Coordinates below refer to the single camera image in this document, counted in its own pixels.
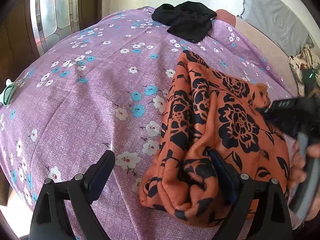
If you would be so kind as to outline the right hand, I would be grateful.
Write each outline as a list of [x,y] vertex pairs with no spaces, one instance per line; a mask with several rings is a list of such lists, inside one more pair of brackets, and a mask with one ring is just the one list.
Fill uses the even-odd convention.
[[[294,189],[295,186],[297,186],[299,183],[302,183],[304,180],[306,180],[307,175],[306,172],[303,170],[305,166],[305,159],[302,157],[302,155],[299,153],[299,142],[296,141],[294,146],[294,155],[291,159],[291,173],[290,173],[290,179],[289,179],[289,189]],[[307,147],[306,153],[308,156],[312,158],[319,159],[319,144],[313,144]],[[310,221],[314,219],[319,212],[319,189],[317,191],[317,194],[313,200],[313,204],[310,208],[310,211],[308,213],[308,216],[306,217],[306,221]]]

